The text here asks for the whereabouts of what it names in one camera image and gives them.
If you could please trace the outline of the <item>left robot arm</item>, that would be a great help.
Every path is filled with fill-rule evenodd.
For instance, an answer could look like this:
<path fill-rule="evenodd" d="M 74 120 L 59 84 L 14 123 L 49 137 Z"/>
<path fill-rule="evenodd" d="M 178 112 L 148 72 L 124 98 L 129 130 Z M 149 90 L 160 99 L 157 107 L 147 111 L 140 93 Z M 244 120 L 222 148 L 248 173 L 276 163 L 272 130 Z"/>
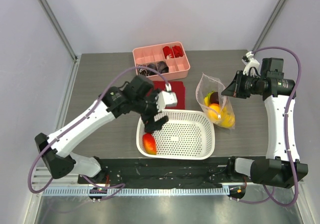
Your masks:
<path fill-rule="evenodd" d="M 101 126 L 112 122 L 122 114 L 140 114 L 148 133 L 161 130 L 169 120 L 164 116 L 155 120 L 155 115 L 170 106 L 176 106 L 177 97 L 169 84 L 165 90 L 155 89 L 148 78 L 138 75 L 121 87 L 110 87 L 101 94 L 85 112 L 58 131 L 35 137 L 38 151 L 53 179 L 70 173 L 87 176 L 100 184 L 107 176 L 107 169 L 97 157 L 84 157 L 73 149 Z"/>

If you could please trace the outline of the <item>orange fruit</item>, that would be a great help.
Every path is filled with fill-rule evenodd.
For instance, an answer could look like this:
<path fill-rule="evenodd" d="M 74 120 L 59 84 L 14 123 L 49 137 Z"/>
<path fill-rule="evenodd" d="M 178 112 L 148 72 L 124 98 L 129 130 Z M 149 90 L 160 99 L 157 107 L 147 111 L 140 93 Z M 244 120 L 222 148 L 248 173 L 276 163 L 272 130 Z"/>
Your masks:
<path fill-rule="evenodd" d="M 209 119 L 213 122 L 217 122 L 221 119 L 221 109 L 216 103 L 210 104 L 207 112 Z"/>

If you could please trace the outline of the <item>yellow lemon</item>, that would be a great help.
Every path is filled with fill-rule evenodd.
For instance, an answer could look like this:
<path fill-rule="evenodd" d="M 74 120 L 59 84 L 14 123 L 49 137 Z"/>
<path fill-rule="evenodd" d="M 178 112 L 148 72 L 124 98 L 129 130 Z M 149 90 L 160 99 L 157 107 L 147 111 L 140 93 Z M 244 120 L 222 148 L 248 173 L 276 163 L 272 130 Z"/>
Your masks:
<path fill-rule="evenodd" d="M 230 109 L 228 109 L 226 106 L 221 110 L 220 116 L 221 119 L 229 119 L 231 116 L 232 112 L 230 111 Z"/>

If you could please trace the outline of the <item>dark red apple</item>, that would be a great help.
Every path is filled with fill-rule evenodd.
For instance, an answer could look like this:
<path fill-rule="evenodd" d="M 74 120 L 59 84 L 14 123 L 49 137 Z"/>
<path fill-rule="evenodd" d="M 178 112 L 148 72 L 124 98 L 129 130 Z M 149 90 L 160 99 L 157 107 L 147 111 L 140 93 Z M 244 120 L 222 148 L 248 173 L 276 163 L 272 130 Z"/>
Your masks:
<path fill-rule="evenodd" d="M 219 94 L 218 92 L 213 92 L 209 98 L 210 104 L 219 104 Z"/>

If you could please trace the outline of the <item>red yellow mango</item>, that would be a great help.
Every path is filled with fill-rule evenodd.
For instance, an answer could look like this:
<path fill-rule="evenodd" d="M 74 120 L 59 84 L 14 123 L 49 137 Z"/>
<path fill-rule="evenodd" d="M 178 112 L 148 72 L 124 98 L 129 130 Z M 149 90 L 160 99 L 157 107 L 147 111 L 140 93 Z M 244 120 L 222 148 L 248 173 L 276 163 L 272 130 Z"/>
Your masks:
<path fill-rule="evenodd" d="M 156 147 L 156 140 L 150 133 L 145 133 L 142 136 L 142 143 L 144 150 L 147 154 L 156 155 L 157 154 L 157 147 Z"/>

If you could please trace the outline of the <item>clear zip top bag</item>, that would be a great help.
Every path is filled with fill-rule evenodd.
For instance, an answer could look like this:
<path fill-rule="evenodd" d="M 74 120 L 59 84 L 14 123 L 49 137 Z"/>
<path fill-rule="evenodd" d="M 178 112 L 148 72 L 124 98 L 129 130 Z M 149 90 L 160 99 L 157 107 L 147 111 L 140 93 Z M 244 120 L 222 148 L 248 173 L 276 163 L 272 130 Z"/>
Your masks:
<path fill-rule="evenodd" d="M 202 111 L 215 125 L 234 129 L 236 117 L 227 96 L 222 95 L 225 86 L 220 79 L 202 74 L 195 97 Z"/>

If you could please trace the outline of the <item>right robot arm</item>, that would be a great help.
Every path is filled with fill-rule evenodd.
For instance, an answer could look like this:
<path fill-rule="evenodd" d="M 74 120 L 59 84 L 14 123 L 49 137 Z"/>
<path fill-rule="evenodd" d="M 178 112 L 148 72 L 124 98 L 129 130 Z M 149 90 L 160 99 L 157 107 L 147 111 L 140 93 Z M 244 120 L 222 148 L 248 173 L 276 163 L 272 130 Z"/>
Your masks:
<path fill-rule="evenodd" d="M 295 100 L 289 101 L 295 82 L 285 79 L 283 59 L 264 58 L 259 63 L 254 57 L 242 57 L 244 70 L 239 70 L 223 96 L 246 99 L 260 95 L 267 111 L 268 148 L 265 159 L 251 160 L 232 157 L 226 168 L 226 177 L 233 182 L 243 175 L 255 184 L 280 188 L 294 185 L 293 172 L 301 180 L 308 173 L 308 166 L 300 162 L 293 122 Z"/>

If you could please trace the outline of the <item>yellow banana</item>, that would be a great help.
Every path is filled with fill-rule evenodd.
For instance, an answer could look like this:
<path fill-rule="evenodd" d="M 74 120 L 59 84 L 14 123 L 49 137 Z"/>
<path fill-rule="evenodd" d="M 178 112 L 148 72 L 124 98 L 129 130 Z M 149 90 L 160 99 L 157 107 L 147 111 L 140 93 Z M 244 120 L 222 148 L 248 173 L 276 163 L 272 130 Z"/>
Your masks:
<path fill-rule="evenodd" d="M 207 109 L 206 109 L 206 114 L 208 113 L 208 109 L 209 109 L 209 105 L 210 105 L 210 102 L 209 102 L 209 98 L 210 98 L 210 95 L 213 93 L 213 92 L 211 92 L 211 93 L 208 93 L 207 94 L 207 96 L 204 98 L 204 104 L 205 104 L 205 106 L 207 107 Z M 232 111 L 232 108 L 231 108 L 231 106 L 229 105 L 229 103 L 228 103 L 228 101 L 226 100 L 226 102 L 224 103 L 223 101 L 224 101 L 224 99 L 223 98 L 219 98 L 219 106 L 220 106 L 220 108 L 221 108 L 221 110 L 226 106 L 228 109 L 230 109 L 230 111 L 231 112 L 233 112 Z M 218 125 L 218 126 L 220 126 L 220 122 L 222 121 L 222 119 L 220 119 L 219 121 L 217 121 L 217 122 L 213 122 L 213 123 L 215 123 L 216 125 Z"/>

